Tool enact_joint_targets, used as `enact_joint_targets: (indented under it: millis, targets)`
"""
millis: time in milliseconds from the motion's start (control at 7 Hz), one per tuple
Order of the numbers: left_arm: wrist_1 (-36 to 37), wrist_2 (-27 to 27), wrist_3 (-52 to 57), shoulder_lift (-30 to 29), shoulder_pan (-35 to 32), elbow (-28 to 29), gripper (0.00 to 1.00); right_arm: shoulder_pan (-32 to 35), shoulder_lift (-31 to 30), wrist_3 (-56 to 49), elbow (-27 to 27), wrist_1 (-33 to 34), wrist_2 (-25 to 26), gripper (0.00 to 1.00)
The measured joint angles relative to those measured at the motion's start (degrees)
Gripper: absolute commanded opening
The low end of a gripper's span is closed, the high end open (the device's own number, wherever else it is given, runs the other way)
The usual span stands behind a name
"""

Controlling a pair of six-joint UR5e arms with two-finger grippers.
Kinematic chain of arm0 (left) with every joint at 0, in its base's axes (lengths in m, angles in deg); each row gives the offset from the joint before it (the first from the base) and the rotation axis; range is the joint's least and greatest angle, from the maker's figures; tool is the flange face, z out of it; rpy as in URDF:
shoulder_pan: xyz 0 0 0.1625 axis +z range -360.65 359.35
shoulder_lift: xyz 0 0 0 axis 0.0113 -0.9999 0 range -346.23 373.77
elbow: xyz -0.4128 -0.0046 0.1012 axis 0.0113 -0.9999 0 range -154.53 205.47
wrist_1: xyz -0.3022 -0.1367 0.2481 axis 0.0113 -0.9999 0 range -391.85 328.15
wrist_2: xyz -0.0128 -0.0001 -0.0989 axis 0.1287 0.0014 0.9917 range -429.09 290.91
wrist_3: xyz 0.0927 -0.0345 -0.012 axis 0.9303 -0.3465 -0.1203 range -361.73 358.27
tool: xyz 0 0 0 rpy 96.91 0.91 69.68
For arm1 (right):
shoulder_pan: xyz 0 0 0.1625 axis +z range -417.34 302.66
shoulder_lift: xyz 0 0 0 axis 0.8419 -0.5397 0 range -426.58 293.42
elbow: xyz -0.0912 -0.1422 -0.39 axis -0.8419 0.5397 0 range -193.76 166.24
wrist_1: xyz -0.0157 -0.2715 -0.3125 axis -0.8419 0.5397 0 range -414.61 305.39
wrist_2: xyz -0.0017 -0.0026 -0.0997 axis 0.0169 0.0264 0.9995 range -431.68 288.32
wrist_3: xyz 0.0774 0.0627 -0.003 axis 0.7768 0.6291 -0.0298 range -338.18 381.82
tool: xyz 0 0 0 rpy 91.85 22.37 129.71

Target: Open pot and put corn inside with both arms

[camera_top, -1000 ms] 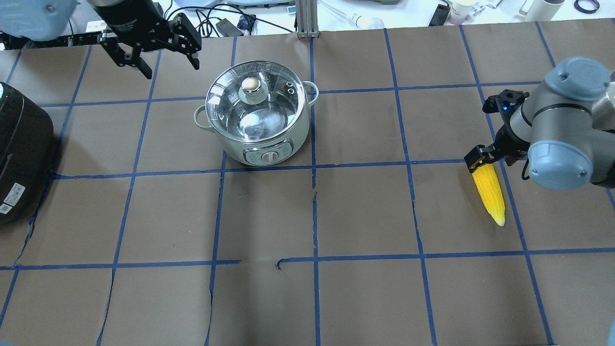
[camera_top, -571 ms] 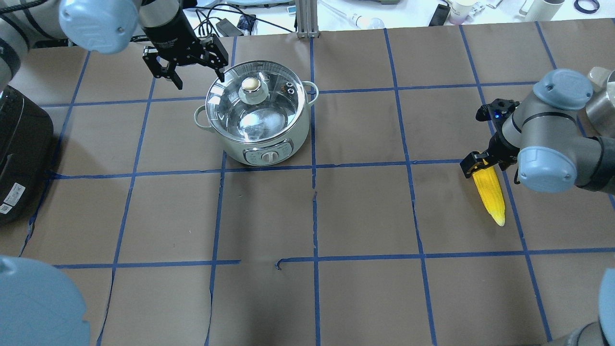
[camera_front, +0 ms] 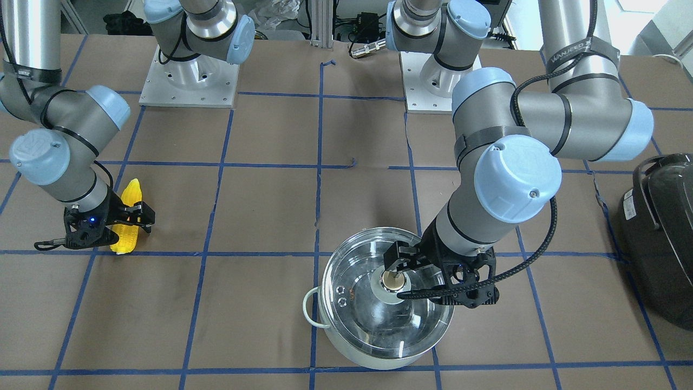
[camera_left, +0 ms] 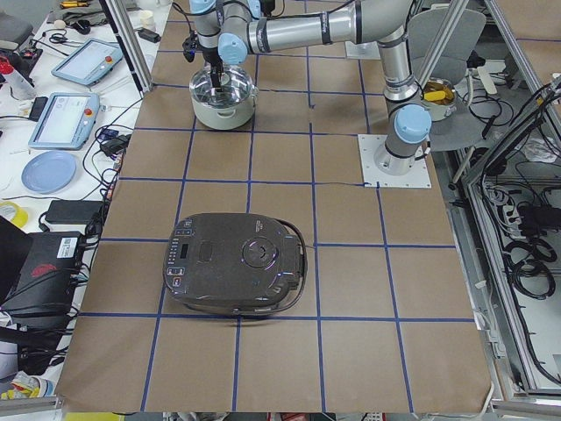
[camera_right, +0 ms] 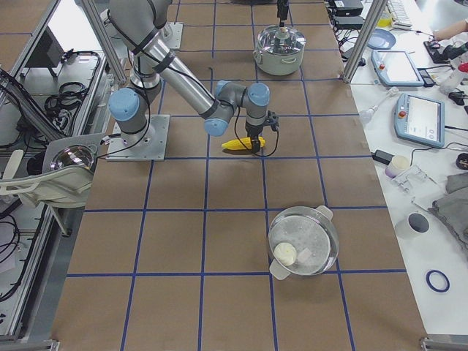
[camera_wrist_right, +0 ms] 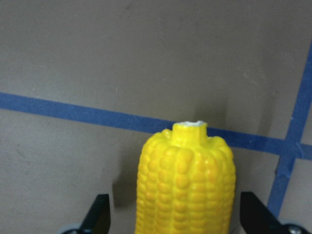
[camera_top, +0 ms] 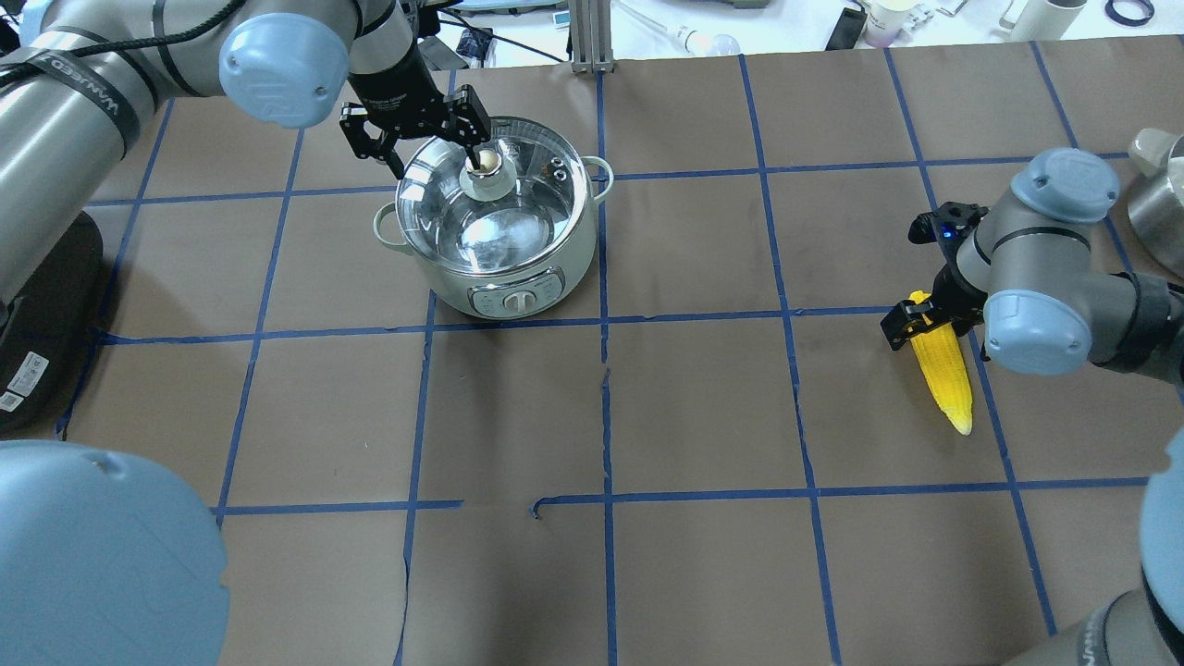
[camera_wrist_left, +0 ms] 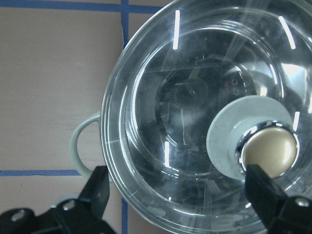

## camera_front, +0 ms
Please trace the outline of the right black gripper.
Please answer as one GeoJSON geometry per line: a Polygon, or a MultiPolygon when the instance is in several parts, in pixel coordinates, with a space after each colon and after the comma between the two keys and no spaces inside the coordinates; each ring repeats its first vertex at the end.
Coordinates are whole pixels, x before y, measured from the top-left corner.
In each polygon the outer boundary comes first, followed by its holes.
{"type": "Polygon", "coordinates": [[[64,211],[66,236],[63,246],[79,250],[97,246],[109,246],[118,240],[119,230],[124,226],[135,227],[151,234],[155,224],[155,212],[144,201],[125,207],[121,198],[107,188],[107,194],[101,204],[91,211],[67,208],[64,211]]]}

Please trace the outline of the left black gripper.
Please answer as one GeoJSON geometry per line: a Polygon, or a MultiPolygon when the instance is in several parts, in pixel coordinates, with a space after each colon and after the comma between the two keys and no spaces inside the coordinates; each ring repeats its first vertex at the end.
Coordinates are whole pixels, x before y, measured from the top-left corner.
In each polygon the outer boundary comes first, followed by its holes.
{"type": "MultiPolygon", "coordinates": [[[[396,241],[383,254],[384,269],[388,271],[388,287],[428,287],[433,292],[455,289],[483,281],[480,270],[486,268],[487,277],[495,276],[496,257],[492,248],[475,255],[460,255],[449,249],[432,222],[423,233],[421,242],[410,246],[396,241]],[[431,266],[441,270],[442,284],[433,286],[431,266]]],[[[483,304],[496,304],[500,293],[494,283],[478,289],[456,292],[452,295],[430,297],[433,303],[446,306],[477,308],[483,304]]]]}

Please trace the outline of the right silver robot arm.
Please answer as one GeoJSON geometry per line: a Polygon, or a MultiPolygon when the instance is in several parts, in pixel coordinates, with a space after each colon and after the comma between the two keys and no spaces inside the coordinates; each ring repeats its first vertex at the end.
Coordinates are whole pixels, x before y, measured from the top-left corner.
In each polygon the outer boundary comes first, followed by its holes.
{"type": "MultiPolygon", "coordinates": [[[[208,57],[238,65],[252,51],[255,24],[232,1],[146,1],[144,12],[161,63],[208,57]]],[[[62,86],[60,27],[58,1],[2,2],[2,111],[38,126],[13,141],[8,158],[64,206],[64,237],[34,247],[127,244],[131,251],[139,230],[151,232],[155,212],[143,200],[124,200],[94,170],[131,109],[109,87],[78,92],[62,86]]]]}

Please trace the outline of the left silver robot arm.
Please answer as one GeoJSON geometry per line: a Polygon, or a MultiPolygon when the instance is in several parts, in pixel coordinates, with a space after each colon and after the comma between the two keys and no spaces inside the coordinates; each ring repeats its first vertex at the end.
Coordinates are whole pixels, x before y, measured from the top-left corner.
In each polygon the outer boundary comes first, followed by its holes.
{"type": "Polygon", "coordinates": [[[602,1],[540,1],[544,74],[516,84],[505,70],[482,67],[458,81],[452,121],[461,185],[418,244],[396,242],[384,254],[386,271],[399,275],[434,266],[441,283],[403,287],[397,301],[494,304],[496,282],[527,269],[554,236],[559,160],[624,162],[648,146],[653,114],[622,94],[620,52],[611,44],[603,10],[602,1]],[[545,205],[551,219],[544,241],[497,276],[494,244],[545,205]]]}

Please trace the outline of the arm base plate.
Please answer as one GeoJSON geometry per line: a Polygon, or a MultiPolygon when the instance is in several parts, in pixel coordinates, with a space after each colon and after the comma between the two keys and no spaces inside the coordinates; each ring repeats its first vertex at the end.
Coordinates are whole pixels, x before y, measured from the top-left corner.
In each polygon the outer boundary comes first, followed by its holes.
{"type": "Polygon", "coordinates": [[[461,77],[482,67],[477,56],[471,68],[447,69],[433,54],[400,52],[408,113],[450,114],[452,92],[461,77]]]}
{"type": "Polygon", "coordinates": [[[233,108],[240,66],[200,55],[187,62],[159,62],[159,47],[139,103],[151,107],[233,108]]]}

